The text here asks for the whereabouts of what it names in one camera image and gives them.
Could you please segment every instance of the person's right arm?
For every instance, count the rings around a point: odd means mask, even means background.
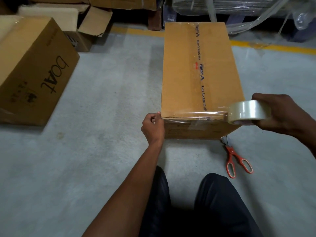
[[[316,121],[288,95],[255,93],[253,100],[263,101],[271,107],[271,118],[255,121],[266,131],[290,135],[310,149],[316,158]]]

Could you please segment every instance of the person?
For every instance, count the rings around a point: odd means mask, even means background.
[[[316,121],[291,97],[255,93],[252,99],[266,102],[271,107],[271,118],[256,121],[255,125],[297,138],[316,157]],[[141,130],[148,148],[83,237],[166,235],[171,202],[166,176],[157,166],[165,135],[160,112],[147,114]],[[213,235],[262,236],[227,177],[211,173],[202,180],[194,212],[200,224],[197,229],[211,228]]]

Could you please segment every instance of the red scissors handle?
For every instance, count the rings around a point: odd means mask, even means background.
[[[253,173],[253,168],[251,166],[251,164],[249,163],[249,161],[247,161],[246,159],[242,158],[241,156],[239,156],[233,147],[228,147],[226,146],[226,149],[229,153],[228,155],[228,159],[227,159],[227,163],[226,163],[226,170],[227,170],[227,174],[230,178],[234,179],[236,177],[236,171],[235,171],[235,164],[233,162],[233,156],[235,156],[235,158],[237,159],[238,163],[245,169],[245,171],[249,174]]]

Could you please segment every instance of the person's left arm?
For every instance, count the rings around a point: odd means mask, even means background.
[[[138,236],[164,142],[160,112],[146,115],[142,132],[148,148],[82,237]]]

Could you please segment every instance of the dark trousers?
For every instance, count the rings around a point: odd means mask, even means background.
[[[157,166],[139,236],[168,236],[175,221],[171,209],[166,175]],[[192,215],[190,227],[195,236],[262,236],[234,186],[215,173],[202,180]]]

